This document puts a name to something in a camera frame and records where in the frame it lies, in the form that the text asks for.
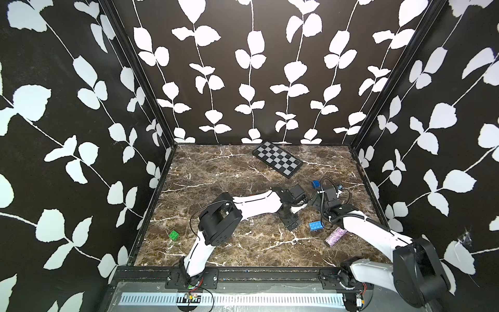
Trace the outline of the black white checkerboard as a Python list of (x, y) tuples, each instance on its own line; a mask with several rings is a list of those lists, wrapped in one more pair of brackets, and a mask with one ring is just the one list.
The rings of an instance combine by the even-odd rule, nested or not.
[(261, 143), (253, 150), (252, 155), (287, 179), (291, 179), (304, 164), (302, 160), (271, 142)]

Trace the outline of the purple glitter microphone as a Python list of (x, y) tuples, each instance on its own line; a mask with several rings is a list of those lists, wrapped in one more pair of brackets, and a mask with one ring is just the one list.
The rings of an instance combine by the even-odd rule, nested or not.
[(325, 239), (325, 244), (328, 246), (328, 247), (333, 247), (335, 244), (337, 244), (341, 239), (342, 237), (347, 234), (348, 231), (341, 228), (341, 227), (338, 227), (336, 228), (335, 230), (333, 230), (331, 232), (331, 234)]

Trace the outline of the black mounting rail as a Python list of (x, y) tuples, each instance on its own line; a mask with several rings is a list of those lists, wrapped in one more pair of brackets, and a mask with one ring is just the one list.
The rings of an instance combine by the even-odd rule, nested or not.
[(179, 267), (129, 267), (121, 266), (115, 272), (111, 285), (120, 282), (157, 282), (166, 289), (185, 289), (189, 282), (194, 285), (202, 281), (202, 287), (207, 289), (220, 289), (223, 283), (318, 283), (323, 290), (339, 292), (355, 292), (363, 289), (373, 289), (373, 283), (350, 284), (344, 288), (340, 284), (340, 269), (337, 267), (245, 267), (225, 266), (207, 267), (200, 278), (184, 276)]

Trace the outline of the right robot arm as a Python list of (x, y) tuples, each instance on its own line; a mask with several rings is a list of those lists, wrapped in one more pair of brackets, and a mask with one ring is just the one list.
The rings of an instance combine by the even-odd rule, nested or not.
[(354, 234), (381, 252), (390, 262), (378, 263), (362, 257), (344, 261), (333, 274), (320, 275), (323, 280), (336, 279), (345, 290), (369, 284), (397, 293), (414, 308), (431, 309), (439, 297), (451, 289), (451, 282), (427, 239), (412, 239), (366, 216), (352, 205), (340, 201), (345, 189), (329, 177), (312, 181), (316, 195), (310, 204), (320, 213), (320, 227), (332, 230), (326, 239), (333, 246), (346, 233)]

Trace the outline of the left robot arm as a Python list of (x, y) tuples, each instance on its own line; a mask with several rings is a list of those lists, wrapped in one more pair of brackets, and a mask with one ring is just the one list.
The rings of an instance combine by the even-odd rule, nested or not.
[(200, 211), (198, 230), (193, 232), (196, 240), (179, 264), (183, 278), (188, 282), (200, 279), (214, 249), (226, 243), (243, 220), (276, 214), (292, 231), (300, 224), (299, 210), (307, 207), (308, 202), (309, 198), (300, 185), (290, 189), (274, 187), (245, 197), (222, 193)]

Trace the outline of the bright green brick left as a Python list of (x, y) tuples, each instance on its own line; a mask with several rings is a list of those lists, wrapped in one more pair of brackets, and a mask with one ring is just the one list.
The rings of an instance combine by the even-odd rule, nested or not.
[(176, 240), (178, 240), (179, 234), (178, 234), (178, 232), (176, 232), (176, 231), (171, 231), (171, 232), (170, 232), (170, 234), (168, 235), (168, 237), (169, 237), (172, 241), (176, 241)]

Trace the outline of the blue long brick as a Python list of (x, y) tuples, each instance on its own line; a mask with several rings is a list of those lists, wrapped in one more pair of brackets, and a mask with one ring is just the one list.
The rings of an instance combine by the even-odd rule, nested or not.
[(322, 225), (321, 221), (316, 221), (316, 222), (310, 222), (309, 223), (309, 229), (310, 231), (319, 231), (323, 230), (324, 226)]

